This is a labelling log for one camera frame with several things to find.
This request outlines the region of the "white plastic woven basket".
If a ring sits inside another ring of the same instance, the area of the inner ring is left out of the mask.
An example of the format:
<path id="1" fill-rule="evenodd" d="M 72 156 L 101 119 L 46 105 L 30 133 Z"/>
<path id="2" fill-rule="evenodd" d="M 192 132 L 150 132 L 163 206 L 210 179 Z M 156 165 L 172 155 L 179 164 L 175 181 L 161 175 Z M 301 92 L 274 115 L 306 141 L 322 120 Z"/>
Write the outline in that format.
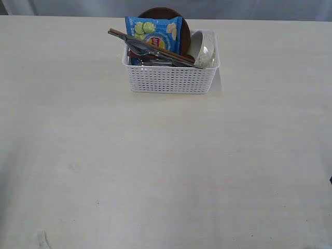
<path id="1" fill-rule="evenodd" d="M 208 93 L 220 67 L 220 58 L 216 33 L 213 30 L 204 31 L 211 35 L 214 42 L 214 66 L 210 68 L 131 65 L 129 48 L 125 46 L 122 63 L 127 69 L 130 90 L 148 93 Z"/>

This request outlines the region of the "brown wooden spoon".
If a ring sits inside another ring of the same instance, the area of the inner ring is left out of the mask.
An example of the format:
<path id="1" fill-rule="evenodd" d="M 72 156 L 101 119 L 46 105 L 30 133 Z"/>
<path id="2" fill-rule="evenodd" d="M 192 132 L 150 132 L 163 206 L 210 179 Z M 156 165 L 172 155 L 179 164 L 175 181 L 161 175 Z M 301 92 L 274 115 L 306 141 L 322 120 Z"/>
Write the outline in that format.
<path id="1" fill-rule="evenodd" d="M 128 56 L 131 57 L 131 58 L 136 58 L 136 59 L 141 59 L 144 57 L 144 55 L 138 55 L 138 54 L 135 54 L 134 52 L 132 51 L 129 51 L 128 52 Z"/>

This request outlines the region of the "silver metal fork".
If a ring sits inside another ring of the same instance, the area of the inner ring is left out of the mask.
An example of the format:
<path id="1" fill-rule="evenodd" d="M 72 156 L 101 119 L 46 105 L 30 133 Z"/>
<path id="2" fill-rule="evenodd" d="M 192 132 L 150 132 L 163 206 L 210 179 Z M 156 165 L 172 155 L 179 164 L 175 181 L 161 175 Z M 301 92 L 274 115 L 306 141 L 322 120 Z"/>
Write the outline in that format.
<path id="1" fill-rule="evenodd" d="M 127 44 L 127 46 L 131 49 L 132 52 L 138 55 L 148 55 L 155 53 L 159 54 L 161 52 L 168 52 L 168 50 L 156 47 L 154 45 L 151 45 L 147 42 L 144 42 L 142 40 L 139 40 L 135 37 L 129 36 L 124 34 L 123 40 Z"/>

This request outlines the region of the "blue chips bag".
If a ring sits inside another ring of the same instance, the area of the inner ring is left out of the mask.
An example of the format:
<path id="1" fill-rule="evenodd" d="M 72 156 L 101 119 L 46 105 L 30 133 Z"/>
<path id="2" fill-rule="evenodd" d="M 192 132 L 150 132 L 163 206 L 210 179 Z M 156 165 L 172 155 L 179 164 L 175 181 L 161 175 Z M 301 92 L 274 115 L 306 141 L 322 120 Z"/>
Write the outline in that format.
<path id="1" fill-rule="evenodd" d="M 180 54 L 182 19 L 125 17 L 125 24 L 128 35 Z"/>

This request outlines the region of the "brown wooden chopstick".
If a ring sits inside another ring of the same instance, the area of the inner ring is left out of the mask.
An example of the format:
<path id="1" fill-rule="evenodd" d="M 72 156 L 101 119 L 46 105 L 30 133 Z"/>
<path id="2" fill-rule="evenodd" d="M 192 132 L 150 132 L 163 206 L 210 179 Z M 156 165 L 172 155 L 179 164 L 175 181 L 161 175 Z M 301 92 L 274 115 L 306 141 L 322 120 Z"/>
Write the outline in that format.
<path id="1" fill-rule="evenodd" d="M 164 56 L 167 56 L 172 59 L 177 59 L 181 62 L 188 62 L 189 64 L 194 64 L 195 60 L 192 57 L 185 57 L 177 53 L 170 52 L 166 49 L 162 49 L 159 47 L 156 47 L 154 45 L 151 45 L 147 42 L 144 42 L 142 40 L 139 40 L 133 36 L 129 36 L 123 32 L 120 32 L 118 30 L 109 29 L 108 34 L 116 36 L 120 39 L 122 39 L 128 47 L 135 47 L 136 49 L 131 49 L 135 54 L 138 55 L 145 55 L 145 54 L 162 54 Z"/>
<path id="2" fill-rule="evenodd" d="M 131 42 L 131 43 L 136 43 L 136 44 L 139 44 L 141 47 L 142 46 L 145 46 L 145 47 L 149 47 L 151 49 L 154 49 L 154 50 L 158 50 L 159 52 L 163 52 L 171 57 L 175 57 L 177 59 L 181 59 L 181 60 L 184 60 L 184 61 L 187 61 L 187 62 L 190 62 L 190 63 L 195 63 L 195 59 L 190 56 L 190 57 L 185 57 L 185 56 L 182 56 L 180 54 L 177 54 L 177 53 L 174 53 L 174 52 L 171 52 L 171 51 L 168 51 L 166 49 L 163 49 L 163 48 L 159 48 L 157 46 L 154 46 L 148 42 L 145 42 L 145 41 L 142 41 L 140 39 L 137 39 L 133 36 L 130 36 L 130 35 L 127 35 L 121 31 L 118 31 L 118 30 L 115 30 L 115 29 L 109 29 L 108 30 L 108 34 L 111 34 L 111 35 L 114 35 L 114 36 L 117 36 L 119 37 L 120 39 L 126 41 L 126 42 Z"/>

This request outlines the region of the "brown wooden plate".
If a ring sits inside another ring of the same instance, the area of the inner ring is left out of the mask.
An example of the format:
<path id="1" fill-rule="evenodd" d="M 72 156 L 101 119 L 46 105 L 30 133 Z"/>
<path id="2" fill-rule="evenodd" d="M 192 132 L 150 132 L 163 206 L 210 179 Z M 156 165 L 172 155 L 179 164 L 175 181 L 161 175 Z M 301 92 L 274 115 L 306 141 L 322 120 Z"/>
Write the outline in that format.
<path id="1" fill-rule="evenodd" d="M 166 7 L 155 7 L 141 13 L 139 18 L 153 18 L 153 19 L 172 19 L 175 17 L 182 17 L 177 11 Z M 190 47 L 191 36 L 190 29 L 186 20 L 182 17 L 182 27 L 180 36 L 180 54 L 186 55 Z"/>

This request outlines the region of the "silver metal knife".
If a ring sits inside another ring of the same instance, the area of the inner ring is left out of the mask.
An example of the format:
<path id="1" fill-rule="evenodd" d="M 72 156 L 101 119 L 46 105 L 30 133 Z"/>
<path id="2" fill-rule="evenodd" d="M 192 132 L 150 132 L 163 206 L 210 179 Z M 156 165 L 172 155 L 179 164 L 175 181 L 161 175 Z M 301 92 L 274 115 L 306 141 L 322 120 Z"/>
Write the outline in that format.
<path id="1" fill-rule="evenodd" d="M 194 65 L 195 60 L 192 60 L 190 58 L 181 56 L 179 54 L 170 52 L 168 50 L 156 47 L 154 45 L 151 45 L 147 42 L 136 39 L 134 37 L 125 35 L 123 37 L 123 40 L 129 47 L 129 49 L 135 55 L 137 55 L 139 57 L 142 57 L 142 58 L 147 57 L 149 59 L 152 59 L 152 58 L 169 59 L 169 60 L 172 60 L 173 62 L 178 63 L 179 65 L 202 69 L 202 67 Z"/>

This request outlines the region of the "stainless steel cup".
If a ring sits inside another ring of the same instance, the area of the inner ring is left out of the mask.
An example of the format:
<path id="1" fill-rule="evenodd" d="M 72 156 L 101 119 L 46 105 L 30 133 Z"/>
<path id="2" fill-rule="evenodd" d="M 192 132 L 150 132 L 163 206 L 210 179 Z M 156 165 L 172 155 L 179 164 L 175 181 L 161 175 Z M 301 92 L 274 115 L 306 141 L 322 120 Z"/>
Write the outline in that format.
<path id="1" fill-rule="evenodd" d="M 168 60 L 168 59 L 142 59 L 142 60 L 139 60 L 138 66 L 172 67 L 172 60 Z"/>

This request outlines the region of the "white patterned ceramic bowl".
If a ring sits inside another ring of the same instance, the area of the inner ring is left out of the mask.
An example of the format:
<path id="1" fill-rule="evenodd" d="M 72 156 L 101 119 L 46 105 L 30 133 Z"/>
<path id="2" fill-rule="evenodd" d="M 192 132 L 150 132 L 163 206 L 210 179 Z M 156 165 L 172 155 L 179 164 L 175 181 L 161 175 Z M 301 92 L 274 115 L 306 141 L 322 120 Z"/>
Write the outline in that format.
<path id="1" fill-rule="evenodd" d="M 201 68 L 214 66 L 215 60 L 215 35 L 212 31 L 198 30 L 191 35 L 191 44 L 188 55 L 195 60 L 194 65 Z"/>

